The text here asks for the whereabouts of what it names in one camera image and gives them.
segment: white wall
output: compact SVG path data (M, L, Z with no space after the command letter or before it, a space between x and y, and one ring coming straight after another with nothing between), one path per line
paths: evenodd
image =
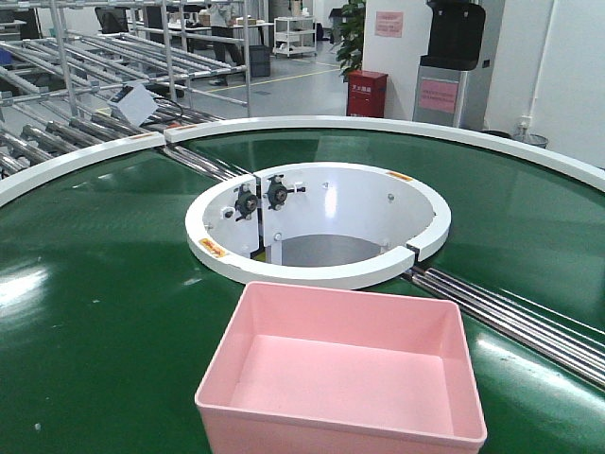
M605 2L507 0L486 127L514 132L530 114L551 7L556 5L537 84L530 132L548 148L605 167ZM373 35L377 10L404 12L401 39ZM410 119L420 56L430 32L424 0L368 0L363 69L389 74L386 117Z
M377 11L404 14L401 38L374 34ZM431 9L424 0L368 0L366 4L362 69L389 75L385 118L410 120L412 117L418 63L428 48L431 18Z
M65 22L67 28L94 35L101 29L101 25L96 19L94 8L82 9L64 9ZM39 8L38 15L40 17L40 27L44 36L50 36L49 29L53 26L53 21L50 17L50 9Z
M334 8L342 8L347 3L347 0L313 0L313 15L316 22L321 22L324 28L330 28L330 11Z
M533 113L549 149L605 167L605 2L558 0Z

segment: electrical outlet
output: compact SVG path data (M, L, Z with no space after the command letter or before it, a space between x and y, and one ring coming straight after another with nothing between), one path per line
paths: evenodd
M521 128L529 129L531 126L531 116L530 115L521 115L519 117L519 126Z

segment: conveyor belt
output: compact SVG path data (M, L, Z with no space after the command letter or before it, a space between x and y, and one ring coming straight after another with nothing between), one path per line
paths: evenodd
M424 266L539 303L599 340L605 198L594 188L485 149L376 131L232 133L187 147L251 171L348 161L417 177L453 213ZM144 151L2 208L3 453L210 453L193 393L243 287L198 262L182 223L215 183ZM402 279L369 290L428 296ZM463 320L489 431L481 453L602 452L603 391Z

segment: water dispenser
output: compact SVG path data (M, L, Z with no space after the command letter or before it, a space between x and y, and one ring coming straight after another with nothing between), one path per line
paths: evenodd
M428 53L421 56L414 121L482 130L504 0L428 1Z

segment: fire extinguisher box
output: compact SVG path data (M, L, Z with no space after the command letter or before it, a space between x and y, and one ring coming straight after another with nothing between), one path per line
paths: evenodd
M349 73L347 116L385 116L387 74L355 70Z

